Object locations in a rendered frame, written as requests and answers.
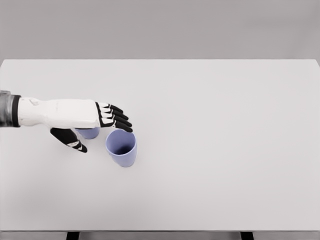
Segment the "lavender plastic cup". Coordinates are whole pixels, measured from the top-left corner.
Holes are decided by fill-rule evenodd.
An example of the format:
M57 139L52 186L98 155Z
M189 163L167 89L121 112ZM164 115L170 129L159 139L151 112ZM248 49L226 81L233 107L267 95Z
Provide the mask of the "lavender plastic cup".
M105 139L105 148L119 166L131 167L137 157L137 139L133 133L122 129L112 131Z
M100 128L75 128L75 130L85 139L91 140L96 138L100 133Z

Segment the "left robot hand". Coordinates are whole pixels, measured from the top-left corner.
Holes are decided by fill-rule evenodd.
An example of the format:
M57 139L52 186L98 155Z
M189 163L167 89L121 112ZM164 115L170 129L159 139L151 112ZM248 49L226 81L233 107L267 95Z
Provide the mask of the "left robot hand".
M54 108L45 117L50 133L62 144L86 153L87 147L73 129L116 128L128 133L133 125L123 110L115 105L94 100L63 99L54 102Z

